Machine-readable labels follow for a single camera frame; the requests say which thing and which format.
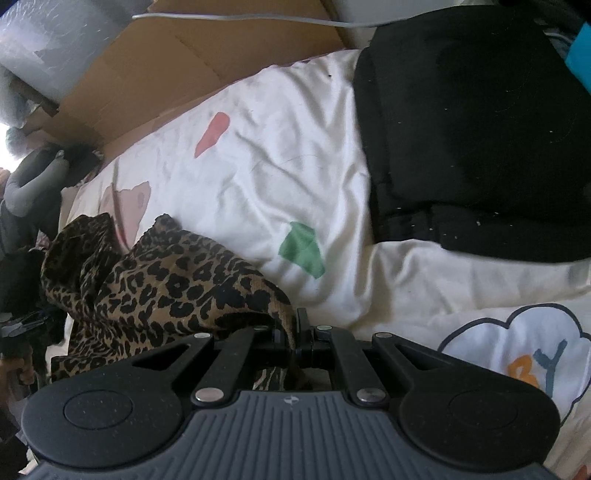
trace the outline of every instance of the cardboard box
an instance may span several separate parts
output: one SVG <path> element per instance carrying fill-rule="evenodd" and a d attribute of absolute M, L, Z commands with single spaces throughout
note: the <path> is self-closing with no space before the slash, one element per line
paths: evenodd
<path fill-rule="evenodd" d="M 150 11 L 328 18 L 320 0 L 157 0 Z M 43 130 L 65 144 L 104 147 L 113 158 L 236 80 L 341 48 L 336 29 L 319 25 L 136 20 L 95 60 Z"/>

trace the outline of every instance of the leopard print scarf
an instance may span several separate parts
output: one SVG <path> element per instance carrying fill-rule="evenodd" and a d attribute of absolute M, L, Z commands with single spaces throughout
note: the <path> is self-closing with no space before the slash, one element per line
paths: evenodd
<path fill-rule="evenodd" d="M 248 325 L 281 325 L 294 346 L 287 296 L 214 240 L 181 230 L 168 215 L 122 255 L 108 213 L 78 217 L 49 248 L 41 270 L 49 301 L 74 319 L 68 356 L 51 380 L 157 348 L 196 332 L 216 338 Z M 257 389 L 281 389 L 286 372 L 267 369 Z"/>

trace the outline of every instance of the red printed shape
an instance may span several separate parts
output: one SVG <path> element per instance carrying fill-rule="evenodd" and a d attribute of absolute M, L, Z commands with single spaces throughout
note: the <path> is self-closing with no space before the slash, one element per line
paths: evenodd
<path fill-rule="evenodd" d="M 195 158 L 205 152 L 208 148 L 214 146 L 222 134 L 230 126 L 230 117 L 223 112 L 218 112 L 209 122 L 209 126 L 201 137 L 201 140 L 195 146 Z"/>

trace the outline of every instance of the white bedsheet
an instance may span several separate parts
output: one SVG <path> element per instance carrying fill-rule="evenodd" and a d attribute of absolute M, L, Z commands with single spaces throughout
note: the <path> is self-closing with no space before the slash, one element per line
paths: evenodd
<path fill-rule="evenodd" d="M 570 480 L 591 463 L 589 261 L 500 261 L 415 240 L 373 245 L 350 83 L 357 56 L 270 67 L 227 87 L 80 188 L 69 221 L 119 205 L 119 236 L 131 246 L 168 213 L 253 263 L 315 324 L 363 339 L 387 330 L 552 387 L 564 425 L 547 466 Z M 540 303 L 562 306 L 517 311 Z M 496 322 L 471 324 L 484 317 Z M 563 341 L 549 379 L 538 361 L 555 359 Z"/>

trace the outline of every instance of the blue letter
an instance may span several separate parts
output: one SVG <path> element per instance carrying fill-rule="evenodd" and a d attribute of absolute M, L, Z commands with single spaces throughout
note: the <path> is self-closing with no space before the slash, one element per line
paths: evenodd
<path fill-rule="evenodd" d="M 552 360 L 548 358 L 546 354 L 542 353 L 542 350 L 539 348 L 534 352 L 534 360 L 546 370 L 546 395 L 550 398 L 552 398 L 552 393 L 554 392 L 554 374 L 556 373 L 556 365 L 558 365 L 558 360 L 560 360 L 560 357 L 564 353 L 567 344 L 568 342 L 566 339 L 558 344 L 556 354 Z"/>

